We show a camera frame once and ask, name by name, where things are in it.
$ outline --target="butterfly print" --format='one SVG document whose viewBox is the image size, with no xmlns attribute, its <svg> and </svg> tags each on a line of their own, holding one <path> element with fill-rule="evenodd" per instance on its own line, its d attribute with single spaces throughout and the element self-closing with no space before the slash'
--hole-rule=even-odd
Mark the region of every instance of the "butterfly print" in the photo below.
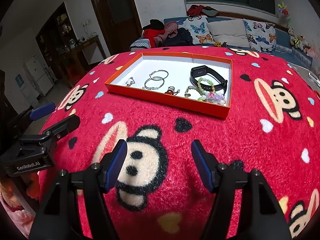
<svg viewBox="0 0 320 240">
<path fill-rule="evenodd" d="M 183 25 L 183 23 L 186 21 L 186 19 L 181 19 L 181 20 L 178 20 L 177 23 L 178 25 Z"/>
<path fill-rule="evenodd" d="M 195 19 L 200 20 L 201 18 L 202 18 L 202 16 L 199 15 L 199 16 L 195 16 L 195 17 L 190 17 L 190 18 L 188 18 L 188 20 L 189 20 L 190 22 L 193 22 Z"/>
<path fill-rule="evenodd" d="M 262 24 L 261 24 L 261 23 L 256 23 L 256 22 L 254 22 L 254 23 L 253 23 L 253 28 L 254 28 L 254 29 L 262 30 L 264 33 L 266 32 L 266 31 L 264 30 L 264 28 L 262 27 Z"/>
<path fill-rule="evenodd" d="M 201 23 L 199 27 L 194 26 L 194 25 L 190 25 L 190 27 L 195 31 L 196 34 L 199 34 L 200 32 L 202 34 L 205 33 L 204 22 Z"/>
<path fill-rule="evenodd" d="M 269 33 L 269 37 L 270 37 L 270 42 L 276 41 L 277 37 L 275 33 Z"/>
<path fill-rule="evenodd" d="M 244 23 L 244 27 L 245 27 L 247 30 L 249 30 L 249 31 L 252 32 L 252 30 L 251 30 L 251 28 L 250 28 L 250 26 L 249 26 L 249 23 L 248 23 L 247 21 L 243 21 L 243 23 Z"/>
<path fill-rule="evenodd" d="M 267 39 L 265 37 L 260 37 L 258 36 L 258 38 L 256 38 L 256 41 L 259 41 L 259 42 L 264 42 L 265 44 L 269 45 L 269 41 L 267 41 Z"/>
<path fill-rule="evenodd" d="M 276 27 L 273 23 L 266 23 L 266 30 L 270 29 L 271 27 Z"/>
<path fill-rule="evenodd" d="M 211 38 L 211 36 L 209 34 L 207 34 L 205 37 L 204 36 L 198 36 L 196 35 L 196 37 L 199 39 L 200 43 L 208 43 L 209 41 L 212 42 L 213 39 Z"/>
<path fill-rule="evenodd" d="M 247 39 L 249 42 L 253 42 L 254 44 L 257 44 L 257 42 L 254 40 L 253 36 L 251 34 L 247 35 Z"/>
</svg>

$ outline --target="white refrigerator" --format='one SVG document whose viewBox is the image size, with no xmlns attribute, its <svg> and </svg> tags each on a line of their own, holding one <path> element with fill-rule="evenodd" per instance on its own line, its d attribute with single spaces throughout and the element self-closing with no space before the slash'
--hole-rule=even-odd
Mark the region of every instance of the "white refrigerator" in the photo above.
<svg viewBox="0 0 320 240">
<path fill-rule="evenodd" d="M 35 89 L 41 96 L 45 96 L 53 87 L 53 84 L 35 55 L 25 62 L 25 70 Z"/>
</svg>

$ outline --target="window frame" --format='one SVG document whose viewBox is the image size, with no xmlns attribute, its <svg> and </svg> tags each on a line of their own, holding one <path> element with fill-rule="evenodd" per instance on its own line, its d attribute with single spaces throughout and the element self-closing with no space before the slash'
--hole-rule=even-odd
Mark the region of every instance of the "window frame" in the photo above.
<svg viewBox="0 0 320 240">
<path fill-rule="evenodd" d="M 240 2 L 232 2 L 232 1 L 227 1 L 227 0 L 184 0 L 185 1 L 185 5 L 187 8 L 187 4 L 195 4 L 195 3 L 207 3 L 207 4 L 221 4 L 221 5 L 234 5 L 234 6 L 238 6 L 238 7 L 242 7 L 242 8 L 247 8 L 247 9 L 251 9 L 251 10 L 255 10 L 255 11 L 260 11 L 272 16 L 276 16 L 278 18 L 278 15 L 276 14 L 276 10 L 275 13 L 271 13 L 268 11 L 264 11 L 261 10 L 259 8 L 255 8 L 250 6 L 250 4 L 246 4 L 246 3 L 240 3 Z"/>
</svg>

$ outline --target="wooden door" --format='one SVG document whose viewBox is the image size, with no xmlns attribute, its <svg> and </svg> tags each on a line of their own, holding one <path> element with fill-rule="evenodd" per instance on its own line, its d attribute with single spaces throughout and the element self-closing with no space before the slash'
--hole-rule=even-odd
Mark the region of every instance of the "wooden door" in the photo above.
<svg viewBox="0 0 320 240">
<path fill-rule="evenodd" d="M 133 0 L 91 0 L 111 54 L 129 51 L 142 28 Z"/>
</svg>

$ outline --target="yellow heart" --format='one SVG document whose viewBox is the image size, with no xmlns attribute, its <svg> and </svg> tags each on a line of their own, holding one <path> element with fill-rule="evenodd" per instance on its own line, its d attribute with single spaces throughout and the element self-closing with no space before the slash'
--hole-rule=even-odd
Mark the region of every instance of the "yellow heart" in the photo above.
<svg viewBox="0 0 320 240">
<path fill-rule="evenodd" d="M 311 127 L 313 127 L 313 126 L 315 125 L 315 122 L 314 122 L 309 116 L 307 116 L 307 120 L 308 120 L 309 125 L 310 125 Z"/>
<path fill-rule="evenodd" d="M 282 212 L 285 214 L 288 210 L 288 197 L 283 197 L 279 200 L 279 205 L 282 209 Z"/>
<path fill-rule="evenodd" d="M 180 230 L 179 222 L 181 221 L 181 214 L 167 213 L 157 219 L 158 224 L 162 229 L 169 234 L 177 233 Z"/>
<path fill-rule="evenodd" d="M 71 111 L 71 113 L 69 114 L 69 116 L 72 115 L 72 114 L 75 114 L 75 113 L 76 113 L 76 109 L 72 109 L 72 111 Z"/>
</svg>

